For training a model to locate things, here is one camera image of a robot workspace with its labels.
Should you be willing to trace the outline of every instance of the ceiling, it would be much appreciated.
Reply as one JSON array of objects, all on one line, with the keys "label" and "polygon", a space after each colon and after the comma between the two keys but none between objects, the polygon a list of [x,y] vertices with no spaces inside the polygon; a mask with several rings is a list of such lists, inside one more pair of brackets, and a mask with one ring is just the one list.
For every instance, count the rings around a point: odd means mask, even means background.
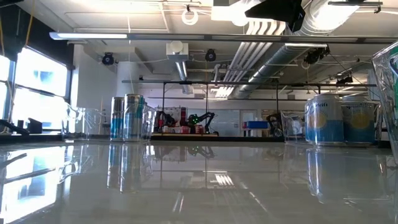
[{"label": "ceiling", "polygon": [[[205,11],[206,14],[198,14],[198,22],[193,26],[188,26],[182,22],[182,11],[185,9],[185,2],[179,6],[161,6],[156,5],[152,8],[140,8],[140,11],[131,10],[117,4],[92,4],[92,2],[100,2],[101,0],[36,0],[35,17],[46,23],[51,28],[60,32],[156,32],[156,33],[197,33],[197,34],[245,34],[248,26],[238,27],[230,21],[212,21],[210,17],[213,0],[201,1],[201,7],[195,7],[197,3],[191,1],[191,8]],[[30,11],[32,1],[25,0],[19,3],[26,11]],[[386,11],[398,12],[398,1],[383,1],[382,12],[379,14],[354,13],[342,26],[337,28],[331,35],[355,35],[355,36],[384,36],[395,37],[398,32],[398,14],[389,14]],[[99,53],[103,54],[104,49],[112,50],[118,57],[119,61],[129,60],[129,54],[126,48],[135,47],[136,53],[142,61],[162,60],[166,57],[167,41],[126,41],[126,40],[106,40],[91,41],[90,45]],[[208,49],[215,49],[217,60],[232,60],[240,43],[238,42],[188,42],[190,54],[195,62],[187,62],[190,69],[213,68],[216,63],[203,63],[204,53]],[[385,45],[330,45],[331,54],[335,57],[325,57],[322,62],[336,62],[336,60],[347,62],[357,58],[360,61],[369,61],[371,56],[381,50]],[[273,50],[277,48],[271,47],[263,56],[262,60],[270,57]],[[324,82],[329,79],[330,75],[352,66],[358,66],[362,62],[344,63],[343,66],[337,63],[333,65],[314,65],[308,70],[301,67],[303,55],[295,62],[297,67],[287,67],[283,71],[280,78],[281,82]],[[168,60],[146,64],[151,71],[150,74],[144,76],[148,79],[156,79],[161,77],[164,79],[167,75],[175,73],[175,65]],[[357,74],[358,78],[363,79],[366,72]],[[252,73],[248,72],[244,77],[247,80]],[[188,78],[205,79],[202,72],[191,72]]]}]

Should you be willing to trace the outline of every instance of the blue box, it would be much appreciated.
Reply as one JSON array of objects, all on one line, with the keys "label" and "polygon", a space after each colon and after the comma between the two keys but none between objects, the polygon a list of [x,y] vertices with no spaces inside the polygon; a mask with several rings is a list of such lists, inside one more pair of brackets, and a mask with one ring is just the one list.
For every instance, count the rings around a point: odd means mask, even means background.
[{"label": "blue box", "polygon": [[248,129],[266,129],[268,128],[267,121],[248,121],[246,128]]}]

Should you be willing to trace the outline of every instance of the ventilation duct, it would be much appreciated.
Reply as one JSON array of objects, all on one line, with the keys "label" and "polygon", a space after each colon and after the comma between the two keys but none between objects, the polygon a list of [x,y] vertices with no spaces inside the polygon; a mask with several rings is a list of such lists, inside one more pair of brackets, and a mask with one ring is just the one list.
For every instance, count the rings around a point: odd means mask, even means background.
[{"label": "ventilation duct", "polygon": [[[293,35],[324,36],[333,32],[354,13],[359,6],[332,6],[331,0],[314,0],[305,16],[302,28]],[[270,59],[262,64],[249,82],[264,82],[281,71],[283,67],[267,66],[267,64],[288,64],[306,52],[305,47],[287,47],[283,45]],[[235,88],[233,96],[247,98],[258,85],[242,85]]]},{"label": "ventilation duct", "polygon": [[[166,46],[166,55],[169,60],[175,62],[181,81],[186,81],[188,74],[185,61],[188,60],[188,44],[183,44],[181,41],[172,41]],[[182,85],[182,93],[192,94],[192,86]]]}]

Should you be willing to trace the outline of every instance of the glossy table surface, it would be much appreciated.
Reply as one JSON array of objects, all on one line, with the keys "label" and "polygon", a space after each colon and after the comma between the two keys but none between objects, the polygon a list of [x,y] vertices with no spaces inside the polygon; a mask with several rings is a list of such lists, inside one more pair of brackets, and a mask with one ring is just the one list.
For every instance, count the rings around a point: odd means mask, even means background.
[{"label": "glossy table surface", "polygon": [[271,142],[0,146],[0,223],[398,223],[391,153]]}]

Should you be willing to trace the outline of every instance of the projector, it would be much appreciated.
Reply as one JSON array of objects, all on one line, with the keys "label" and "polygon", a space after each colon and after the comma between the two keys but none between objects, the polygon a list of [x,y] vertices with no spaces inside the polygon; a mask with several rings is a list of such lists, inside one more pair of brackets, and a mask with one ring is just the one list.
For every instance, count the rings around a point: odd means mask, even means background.
[{"label": "projector", "polygon": [[305,11],[302,0],[265,0],[245,12],[246,17],[284,21],[292,32],[301,29]]}]

